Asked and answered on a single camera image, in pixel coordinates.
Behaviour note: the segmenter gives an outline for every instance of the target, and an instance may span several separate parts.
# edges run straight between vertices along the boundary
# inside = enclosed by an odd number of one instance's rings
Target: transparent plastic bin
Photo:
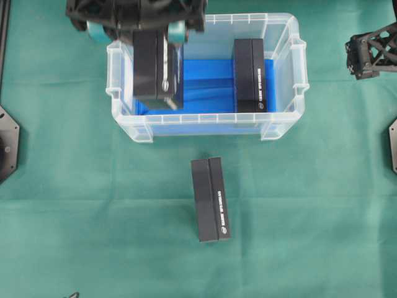
[[[277,112],[247,114],[136,115],[133,97],[133,48],[119,41],[107,47],[106,93],[112,115],[136,142],[169,135],[259,134],[261,140],[282,137],[305,111],[309,88],[306,43],[290,14],[207,15],[205,33],[190,32],[185,59],[231,59],[236,38],[263,38],[265,58],[274,61]]]

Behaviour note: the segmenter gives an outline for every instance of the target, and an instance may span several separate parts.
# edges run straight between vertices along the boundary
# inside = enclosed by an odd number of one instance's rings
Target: black mounting plate
[[[397,174],[397,120],[389,127],[391,161],[393,163],[393,171]]]
[[[0,106],[0,139],[4,150],[0,160],[0,183],[8,178],[17,168],[19,125]]]

